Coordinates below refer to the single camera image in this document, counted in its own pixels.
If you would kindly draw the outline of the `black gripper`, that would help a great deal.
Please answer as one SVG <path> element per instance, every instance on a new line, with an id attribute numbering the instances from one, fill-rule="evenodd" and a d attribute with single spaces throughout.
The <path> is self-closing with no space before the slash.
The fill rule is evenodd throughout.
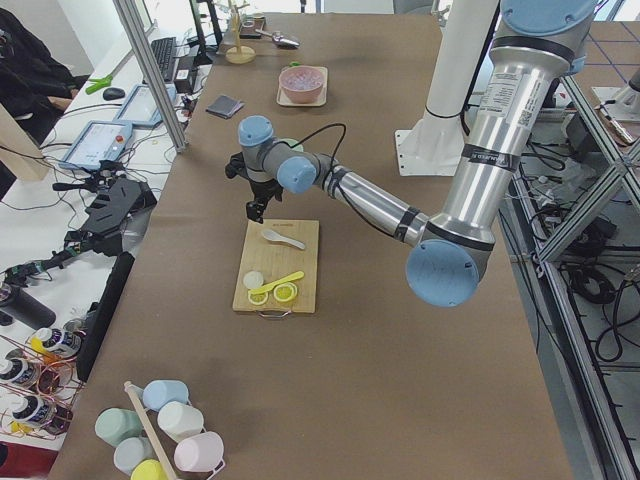
<path id="1" fill-rule="evenodd" d="M 247 218 L 256 223 L 263 223 L 267 204 L 273 198 L 278 202 L 282 201 L 283 187 L 275 179 L 266 182 L 249 180 L 249 183 L 254 200 L 246 203 Z"/>

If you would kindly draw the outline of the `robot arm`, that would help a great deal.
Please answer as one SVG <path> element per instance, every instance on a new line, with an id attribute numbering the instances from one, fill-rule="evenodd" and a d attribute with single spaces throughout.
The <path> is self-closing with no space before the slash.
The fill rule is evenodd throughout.
<path id="1" fill-rule="evenodd" d="M 489 52 L 493 72 L 442 210 L 427 216 L 341 165 L 298 152 L 260 115 L 238 127 L 228 177 L 246 179 L 261 221 L 270 200 L 319 187 L 377 230 L 411 246 L 406 277 L 423 301 L 453 307 L 476 291 L 495 245 L 491 230 L 551 83 L 578 71 L 595 14 L 591 1 L 504 1 Z"/>

